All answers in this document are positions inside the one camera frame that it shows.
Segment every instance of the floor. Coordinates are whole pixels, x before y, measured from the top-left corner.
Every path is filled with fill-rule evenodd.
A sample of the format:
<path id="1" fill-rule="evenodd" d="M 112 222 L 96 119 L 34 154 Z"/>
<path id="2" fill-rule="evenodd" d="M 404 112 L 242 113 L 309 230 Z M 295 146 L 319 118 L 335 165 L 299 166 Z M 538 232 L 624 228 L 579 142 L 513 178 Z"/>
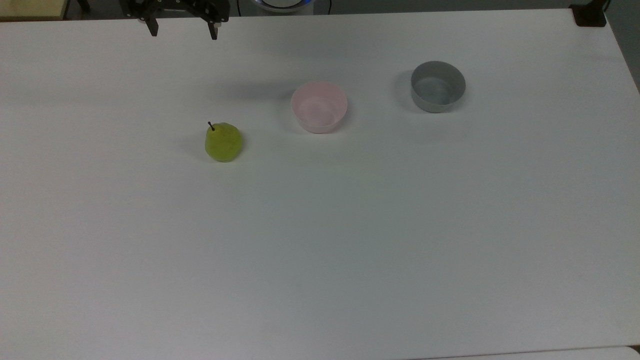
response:
<path id="1" fill-rule="evenodd" d="M 233 2 L 232 16 L 238 15 Z M 240 1 L 241 14 L 251 15 L 250 0 Z M 69 0 L 67 18 L 70 20 L 124 19 L 118 0 L 88 0 L 91 12 L 83 13 L 77 0 Z M 584 4 L 588 0 L 316 0 L 316 13 L 389 13 L 456 10 L 499 10 L 524 8 L 566 8 L 571 3 Z M 183 13 L 165 12 L 163 17 L 182 17 Z M 640 0 L 612 0 L 607 18 L 618 39 L 636 87 L 640 89 Z"/>

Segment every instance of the table surface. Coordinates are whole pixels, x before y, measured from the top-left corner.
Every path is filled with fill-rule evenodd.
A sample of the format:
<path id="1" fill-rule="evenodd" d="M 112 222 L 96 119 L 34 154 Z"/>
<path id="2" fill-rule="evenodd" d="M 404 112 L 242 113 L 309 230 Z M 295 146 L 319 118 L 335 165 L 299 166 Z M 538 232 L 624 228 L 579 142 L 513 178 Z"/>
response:
<path id="1" fill-rule="evenodd" d="M 0 0 L 0 20 L 61 20 L 68 0 Z"/>
<path id="2" fill-rule="evenodd" d="M 0 357 L 640 343 L 640 95 L 569 10 L 0 24 Z M 413 68 L 467 79 L 421 112 Z M 289 101 L 341 86 L 336 132 Z M 207 121 L 235 124 L 231 163 Z"/>

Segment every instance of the gray bowl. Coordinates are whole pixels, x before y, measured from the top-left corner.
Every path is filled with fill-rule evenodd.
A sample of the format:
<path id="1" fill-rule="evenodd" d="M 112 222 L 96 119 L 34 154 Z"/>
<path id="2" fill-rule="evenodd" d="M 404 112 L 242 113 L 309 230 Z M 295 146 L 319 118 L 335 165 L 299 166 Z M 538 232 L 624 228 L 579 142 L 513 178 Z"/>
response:
<path id="1" fill-rule="evenodd" d="M 455 66 L 429 61 L 415 68 L 411 75 L 411 97 L 422 110 L 441 113 L 460 100 L 467 84 Z"/>

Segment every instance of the pink bowl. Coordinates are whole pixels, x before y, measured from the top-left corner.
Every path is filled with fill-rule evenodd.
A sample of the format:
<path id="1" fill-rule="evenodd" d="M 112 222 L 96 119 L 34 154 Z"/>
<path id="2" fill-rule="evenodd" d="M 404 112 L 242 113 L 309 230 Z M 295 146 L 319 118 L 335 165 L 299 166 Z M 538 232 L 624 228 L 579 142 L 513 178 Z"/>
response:
<path id="1" fill-rule="evenodd" d="M 338 126 L 347 112 L 347 95 L 332 83 L 312 81 L 293 93 L 291 108 L 304 130 L 328 133 Z"/>

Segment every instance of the pear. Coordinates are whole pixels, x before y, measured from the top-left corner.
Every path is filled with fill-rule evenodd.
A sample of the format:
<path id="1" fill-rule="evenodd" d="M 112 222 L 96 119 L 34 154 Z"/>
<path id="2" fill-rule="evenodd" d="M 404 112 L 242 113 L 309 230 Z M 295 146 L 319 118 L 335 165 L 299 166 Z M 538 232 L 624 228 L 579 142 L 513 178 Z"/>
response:
<path id="1" fill-rule="evenodd" d="M 210 157 L 218 161 L 231 161 L 242 150 L 242 134 L 233 125 L 222 122 L 209 123 L 204 149 Z"/>

